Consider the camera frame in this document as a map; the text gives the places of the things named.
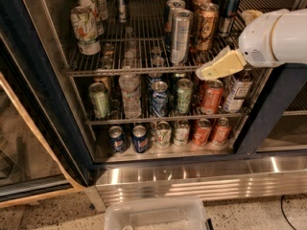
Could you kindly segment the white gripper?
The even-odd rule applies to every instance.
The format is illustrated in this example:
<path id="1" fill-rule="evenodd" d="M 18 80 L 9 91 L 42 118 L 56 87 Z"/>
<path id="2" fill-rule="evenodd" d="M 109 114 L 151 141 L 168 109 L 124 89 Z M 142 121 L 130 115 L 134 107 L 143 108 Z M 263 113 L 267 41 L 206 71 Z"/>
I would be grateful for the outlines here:
<path id="1" fill-rule="evenodd" d="M 286 12 L 286 9 L 266 13 L 243 11 L 246 27 L 239 36 L 240 50 L 226 46 L 196 71 L 197 77 L 202 81 L 224 78 L 242 71 L 247 63 L 253 67 L 281 65 L 272 51 L 272 32 L 278 19 Z"/>

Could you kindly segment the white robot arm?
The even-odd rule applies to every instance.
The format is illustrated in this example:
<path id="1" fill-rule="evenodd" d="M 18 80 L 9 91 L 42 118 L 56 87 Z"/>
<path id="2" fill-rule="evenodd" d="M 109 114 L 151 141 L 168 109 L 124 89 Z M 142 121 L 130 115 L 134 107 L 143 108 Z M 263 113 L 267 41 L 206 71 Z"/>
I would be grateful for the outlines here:
<path id="1" fill-rule="evenodd" d="M 202 81 L 216 80 L 237 73 L 249 64 L 274 68 L 284 63 L 307 63 L 307 9 L 282 9 L 263 13 L 244 28 L 239 47 L 223 48 L 197 71 Z"/>

